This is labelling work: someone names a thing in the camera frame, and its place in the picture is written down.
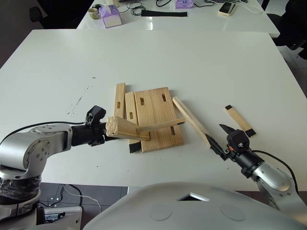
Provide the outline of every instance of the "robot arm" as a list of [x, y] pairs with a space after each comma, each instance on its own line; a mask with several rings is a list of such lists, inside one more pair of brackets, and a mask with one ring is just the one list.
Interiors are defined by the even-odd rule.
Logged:
[[40, 176], [47, 158], [72, 146], [96, 146], [112, 140], [106, 136], [106, 124], [100, 123], [106, 111], [94, 106], [86, 115], [86, 124], [45, 125], [26, 133], [15, 133], [0, 144], [0, 220], [27, 213], [37, 206]]
[[307, 207], [298, 196], [291, 175], [265, 162], [249, 148], [249, 139], [242, 130], [220, 125], [228, 134], [227, 149], [206, 134], [211, 149], [225, 161], [228, 158], [241, 167], [241, 173], [257, 183], [269, 199], [269, 205], [307, 225]]

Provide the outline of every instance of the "black tape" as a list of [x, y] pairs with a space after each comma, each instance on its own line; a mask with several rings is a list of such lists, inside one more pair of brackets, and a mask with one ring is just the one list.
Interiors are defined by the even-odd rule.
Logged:
[[129, 144], [130, 153], [134, 153], [141, 150], [141, 142], [136, 142], [133, 144]]
[[228, 105], [228, 106], [225, 107], [225, 109], [227, 109], [227, 110], [230, 110], [231, 108], [232, 108], [231, 105]]
[[256, 135], [256, 132], [251, 128], [249, 130], [245, 131], [246, 135], [248, 135], [249, 138], [251, 138], [253, 135]]
[[188, 12], [160, 12], [142, 10], [141, 17], [187, 17]]

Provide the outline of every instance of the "black office chair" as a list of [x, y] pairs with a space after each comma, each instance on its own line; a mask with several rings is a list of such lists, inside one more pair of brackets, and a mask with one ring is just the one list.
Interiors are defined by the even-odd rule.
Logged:
[[75, 29], [93, 0], [37, 0], [47, 14], [43, 17], [37, 7], [29, 9], [30, 20], [40, 22], [44, 29]]
[[[268, 0], [264, 0], [262, 7], [265, 10]], [[291, 50], [302, 47], [298, 54], [301, 58], [307, 59], [306, 33], [307, 33], [307, 1], [289, 0], [286, 5], [286, 13], [282, 16], [268, 14], [268, 17], [280, 32], [279, 37], [273, 41], [277, 46], [288, 46]]]

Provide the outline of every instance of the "black cable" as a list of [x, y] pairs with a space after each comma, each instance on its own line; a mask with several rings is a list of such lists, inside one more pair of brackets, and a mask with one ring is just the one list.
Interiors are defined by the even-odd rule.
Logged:
[[45, 207], [52, 207], [52, 206], [56, 205], [57, 203], [59, 203], [59, 202], [61, 202], [61, 201], [63, 200], [63, 191], [64, 191], [64, 187], [62, 187], [62, 189], [61, 189], [61, 192], [60, 192], [61, 199], [60, 199], [59, 201], [54, 202], [54, 203], [51, 204], [51, 205], [45, 205], [45, 204], [42, 203], [42, 202], [39, 202], [39, 203], [42, 204], [42, 205], [45, 206]]
[[69, 184], [69, 186], [71, 186], [71, 187], [73, 187], [74, 189], [76, 189], [76, 190], [79, 192], [79, 194], [81, 195], [81, 197], [80, 197], [80, 202], [79, 202], [79, 206], [82, 207], [82, 202], [83, 202], [82, 192], [80, 191], [79, 188], [77, 188], [76, 186], [74, 186], [74, 185], [72, 185], [72, 184]]
[[158, 5], [158, 1], [160, 1], [160, 0], [156, 0], [156, 1], [155, 1], [156, 6], [157, 6], [157, 7], [163, 7], [163, 6], [167, 5], [167, 4], [169, 4], [172, 0], [169, 0], [167, 3], [164, 3], [164, 4], [162, 4], [162, 5]]
[[211, 2], [211, 1], [205, 1], [206, 3], [211, 3], [211, 5], [203, 5], [203, 6], [199, 6], [199, 5], [197, 5], [196, 3], [194, 3], [194, 5], [196, 6], [196, 7], [199, 7], [199, 8], [201, 8], [201, 7], [205, 7], [205, 6], [214, 6], [214, 2]]
[[[135, 3], [139, 3], [139, 5], [135, 6], [135, 7], [131, 7], [131, 4], [135, 4]], [[142, 12], [136, 13], [135, 11], [138, 10], [138, 9], [141, 9], [141, 10], [145, 10], [146, 9], [143, 6], [143, 4], [140, 2], [140, 0], [133, 1], [133, 2], [128, 2], [126, 4], [126, 7], [127, 7], [127, 9], [125, 11], [122, 11], [122, 12], [119, 12], [119, 13], [124, 13], [124, 12], [127, 12], [128, 10], [131, 10], [130, 12], [131, 12], [132, 15], [139, 16], [139, 15], [141, 15]]]
[[22, 128], [19, 128], [13, 132], [11, 132], [10, 134], [8, 134], [2, 141], [0, 144], [2, 144], [2, 142], [7, 138], [9, 137], [10, 135], [13, 135], [14, 133], [18, 133], [19, 131], [22, 131], [26, 128], [32, 128], [32, 127], [35, 127], [35, 126], [42, 126], [42, 125], [49, 125], [49, 124], [70, 124], [70, 125], [82, 125], [84, 124], [85, 122], [78, 122], [78, 123], [74, 123], [74, 122], [67, 122], [67, 121], [49, 121], [49, 122], [43, 122], [43, 123], [37, 123], [37, 124], [33, 124], [33, 125], [29, 125], [29, 126], [25, 126], [25, 127], [22, 127]]
[[252, 152], [259, 152], [259, 153], [263, 153], [265, 155], [268, 155], [269, 157], [272, 157], [274, 158], [275, 160], [279, 161], [280, 163], [282, 163], [284, 166], [286, 166], [286, 168], [290, 171], [290, 174], [293, 178], [293, 181], [294, 181], [294, 184], [295, 184], [295, 190], [296, 192], [298, 193], [298, 187], [297, 187], [297, 182], [296, 182], [296, 178], [295, 178], [295, 175], [294, 175], [294, 172], [292, 171], [292, 169], [290, 168], [289, 165], [286, 164], [286, 162], [282, 161], [281, 159], [275, 157], [274, 155], [272, 154], [269, 154], [267, 152], [264, 152], [264, 151], [261, 151], [261, 150], [252, 150]]

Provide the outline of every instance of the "wooden stick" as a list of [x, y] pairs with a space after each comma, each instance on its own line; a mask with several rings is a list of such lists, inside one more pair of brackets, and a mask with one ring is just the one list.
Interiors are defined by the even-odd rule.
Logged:
[[114, 116], [118, 116], [121, 118], [124, 118], [125, 116], [125, 91], [125, 83], [120, 83], [116, 85]]
[[[125, 105], [126, 105], [127, 121], [130, 121], [138, 125], [134, 92], [125, 93]], [[141, 149], [140, 141], [129, 139], [129, 148], [130, 148], [130, 153], [139, 151]]]
[[161, 129], [161, 128], [167, 128], [167, 127], [171, 127], [171, 126], [181, 125], [181, 124], [184, 124], [185, 121], [186, 120], [184, 118], [175, 119], [175, 120], [172, 120], [172, 121], [166, 121], [166, 122], [159, 123], [159, 124], [152, 125], [152, 126], [142, 126], [140, 128], [137, 128], [136, 131], [138, 133], [155, 131], [155, 130]]
[[138, 133], [140, 126], [118, 116], [111, 116], [106, 122], [106, 135], [114, 138], [149, 140], [149, 132]]
[[256, 132], [253, 130], [251, 125], [232, 107], [228, 105], [225, 107], [226, 112], [232, 117], [232, 119], [243, 129], [243, 131], [250, 138], [256, 135]]
[[208, 134], [208, 131], [205, 127], [196, 119], [196, 117], [191, 113], [191, 111], [179, 100], [178, 97], [173, 97], [173, 103], [183, 117], [192, 125], [197, 134], [200, 136], [203, 142], [205, 142], [210, 148], [211, 145], [205, 134]]

